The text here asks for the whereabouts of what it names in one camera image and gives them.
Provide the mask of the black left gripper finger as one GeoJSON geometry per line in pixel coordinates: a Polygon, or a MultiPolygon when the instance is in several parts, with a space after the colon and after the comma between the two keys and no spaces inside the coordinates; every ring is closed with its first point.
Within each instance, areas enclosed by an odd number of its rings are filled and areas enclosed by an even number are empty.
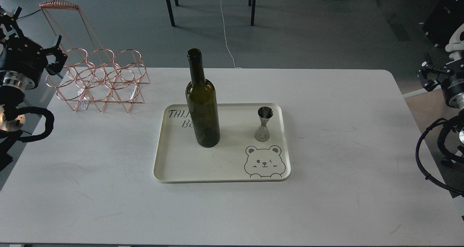
{"type": "Polygon", "coordinates": [[[10,37],[7,37],[3,29],[5,29],[6,32],[11,32],[13,30],[19,39],[25,40],[25,36],[17,23],[17,20],[19,18],[19,15],[21,14],[21,11],[22,11],[22,8],[20,6],[18,6],[16,10],[13,12],[7,12],[5,9],[0,7],[1,41],[6,41],[7,39],[10,38],[10,37]]]}
{"type": "Polygon", "coordinates": [[[43,55],[45,57],[47,56],[53,56],[55,57],[55,61],[52,63],[49,63],[45,66],[45,70],[48,72],[49,75],[57,75],[59,74],[64,65],[65,62],[67,61],[68,55],[63,52],[63,50],[60,49],[60,43],[62,40],[61,35],[57,35],[55,40],[55,45],[46,49],[43,49],[43,55]]]}

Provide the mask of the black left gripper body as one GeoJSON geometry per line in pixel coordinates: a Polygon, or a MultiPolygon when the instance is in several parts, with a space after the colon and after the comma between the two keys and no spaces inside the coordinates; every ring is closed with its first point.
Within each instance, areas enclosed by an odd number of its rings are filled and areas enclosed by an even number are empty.
{"type": "Polygon", "coordinates": [[[27,37],[8,39],[1,53],[1,81],[8,73],[17,73],[27,78],[26,90],[35,89],[47,64],[42,47],[33,40],[27,37]]]}

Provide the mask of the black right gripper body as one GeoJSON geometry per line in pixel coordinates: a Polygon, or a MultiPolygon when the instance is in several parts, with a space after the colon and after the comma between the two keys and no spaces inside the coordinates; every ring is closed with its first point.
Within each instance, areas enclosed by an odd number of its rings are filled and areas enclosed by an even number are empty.
{"type": "Polygon", "coordinates": [[[441,90],[448,107],[464,108],[464,74],[457,73],[441,83],[441,90]]]}

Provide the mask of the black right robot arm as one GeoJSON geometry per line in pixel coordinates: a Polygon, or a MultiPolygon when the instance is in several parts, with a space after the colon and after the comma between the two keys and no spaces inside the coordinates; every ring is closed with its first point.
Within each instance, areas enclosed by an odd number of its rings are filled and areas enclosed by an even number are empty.
{"type": "Polygon", "coordinates": [[[455,153],[449,151],[446,148],[446,139],[451,132],[458,133],[461,143],[463,143],[463,94],[464,94],[464,73],[463,73],[463,58],[454,58],[451,62],[444,66],[437,66],[431,60],[431,56],[428,53],[424,54],[425,61],[422,63],[421,68],[418,70],[417,76],[422,87],[428,91],[433,91],[437,86],[441,87],[443,97],[446,105],[451,108],[456,108],[459,113],[450,119],[439,118],[434,121],[430,126],[419,137],[419,140],[415,148],[415,160],[416,164],[424,175],[426,180],[431,181],[436,186],[446,189],[449,192],[463,196],[462,190],[457,190],[451,186],[448,186],[441,181],[437,180],[432,174],[430,174],[419,158],[419,150],[422,142],[428,135],[428,133],[438,126],[442,126],[439,136],[436,140],[436,144],[439,151],[442,153],[444,158],[442,164],[444,166],[451,166],[452,163],[463,163],[463,145],[458,146],[455,153]]]}

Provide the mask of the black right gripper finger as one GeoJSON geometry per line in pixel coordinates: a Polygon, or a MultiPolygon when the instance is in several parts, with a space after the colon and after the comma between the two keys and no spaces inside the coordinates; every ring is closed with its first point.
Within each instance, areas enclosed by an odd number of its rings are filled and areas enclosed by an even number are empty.
{"type": "Polygon", "coordinates": [[[448,63],[434,63],[431,55],[424,53],[425,61],[422,65],[422,72],[425,73],[463,73],[463,59],[458,59],[448,63]]]}
{"type": "Polygon", "coordinates": [[[433,91],[437,86],[441,85],[441,81],[439,78],[441,77],[442,73],[439,70],[434,69],[419,69],[417,76],[422,87],[427,91],[433,91]],[[435,76],[435,80],[429,78],[428,75],[432,74],[435,76]]]}

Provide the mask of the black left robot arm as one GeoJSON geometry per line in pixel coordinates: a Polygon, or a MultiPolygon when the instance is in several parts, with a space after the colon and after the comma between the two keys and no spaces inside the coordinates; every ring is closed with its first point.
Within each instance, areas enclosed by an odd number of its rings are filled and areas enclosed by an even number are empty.
{"type": "Polygon", "coordinates": [[[23,34],[17,23],[21,11],[20,7],[13,13],[1,9],[1,169],[13,161],[8,151],[17,141],[39,141],[53,131],[54,115],[51,111],[34,106],[20,107],[20,104],[25,101],[25,90],[37,88],[44,71],[49,75],[59,74],[68,59],[60,49],[61,36],[56,38],[53,47],[44,49],[23,34]],[[23,136],[26,114],[44,116],[45,130],[35,136],[23,136]]]}

